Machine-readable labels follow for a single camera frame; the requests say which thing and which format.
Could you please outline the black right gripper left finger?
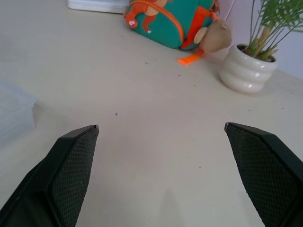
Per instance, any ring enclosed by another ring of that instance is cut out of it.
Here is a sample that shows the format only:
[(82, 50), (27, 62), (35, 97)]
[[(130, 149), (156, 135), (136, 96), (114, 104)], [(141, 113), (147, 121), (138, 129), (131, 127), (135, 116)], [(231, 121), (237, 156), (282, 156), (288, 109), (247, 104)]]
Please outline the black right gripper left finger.
[(97, 125), (73, 130), (23, 178), (0, 210), (2, 227), (74, 227), (88, 189)]

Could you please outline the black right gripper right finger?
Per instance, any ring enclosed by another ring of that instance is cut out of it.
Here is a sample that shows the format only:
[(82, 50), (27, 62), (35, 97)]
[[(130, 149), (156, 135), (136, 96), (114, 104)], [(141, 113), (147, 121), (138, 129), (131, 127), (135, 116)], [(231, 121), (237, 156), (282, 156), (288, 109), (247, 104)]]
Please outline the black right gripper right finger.
[(303, 163), (276, 135), (228, 122), (242, 184), (267, 227), (303, 225)]

